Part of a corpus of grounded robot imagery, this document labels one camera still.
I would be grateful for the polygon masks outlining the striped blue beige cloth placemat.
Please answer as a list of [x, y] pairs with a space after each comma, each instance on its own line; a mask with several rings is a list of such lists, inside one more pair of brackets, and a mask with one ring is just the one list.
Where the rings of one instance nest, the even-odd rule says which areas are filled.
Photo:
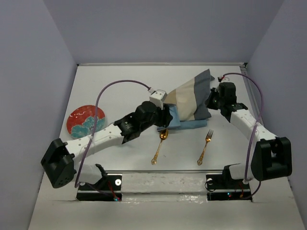
[[164, 103], [169, 105], [171, 120], [169, 130], [187, 130], [207, 126], [211, 113], [205, 101], [211, 93], [210, 83], [214, 80], [209, 69], [171, 91]]

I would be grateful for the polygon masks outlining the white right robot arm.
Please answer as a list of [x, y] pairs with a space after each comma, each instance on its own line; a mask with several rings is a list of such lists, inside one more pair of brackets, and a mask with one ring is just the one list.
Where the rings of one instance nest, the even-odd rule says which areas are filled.
[[224, 187], [231, 188], [239, 180], [260, 182], [287, 177], [292, 174], [291, 142], [278, 137], [260, 124], [243, 103], [236, 101], [236, 87], [232, 82], [222, 82], [211, 88], [205, 105], [219, 110], [248, 140], [248, 162], [227, 165], [221, 175]]

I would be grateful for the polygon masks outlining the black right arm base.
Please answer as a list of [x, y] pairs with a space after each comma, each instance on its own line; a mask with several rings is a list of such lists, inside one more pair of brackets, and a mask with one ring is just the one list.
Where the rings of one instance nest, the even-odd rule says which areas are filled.
[[204, 187], [208, 201], [252, 200], [249, 184], [242, 180], [226, 180], [222, 174], [207, 174]]

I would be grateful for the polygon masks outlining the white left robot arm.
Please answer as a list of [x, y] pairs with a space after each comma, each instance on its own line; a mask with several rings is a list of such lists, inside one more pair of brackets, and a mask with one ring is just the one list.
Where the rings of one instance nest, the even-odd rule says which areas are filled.
[[41, 160], [41, 165], [53, 188], [61, 188], [70, 182], [81, 182], [101, 189], [106, 185], [107, 174], [100, 164], [85, 164], [85, 157], [136, 139], [151, 126], [167, 127], [172, 118], [169, 105], [163, 104], [160, 108], [150, 101], [145, 101], [135, 112], [115, 121], [93, 136], [66, 142], [60, 138], [53, 140]]

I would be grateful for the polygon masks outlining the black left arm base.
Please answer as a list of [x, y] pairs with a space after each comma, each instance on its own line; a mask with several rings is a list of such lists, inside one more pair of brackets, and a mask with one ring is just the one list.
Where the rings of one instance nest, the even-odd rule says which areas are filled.
[[122, 174], [109, 173], [107, 179], [96, 184], [83, 183], [78, 187], [78, 201], [120, 202], [122, 200]]

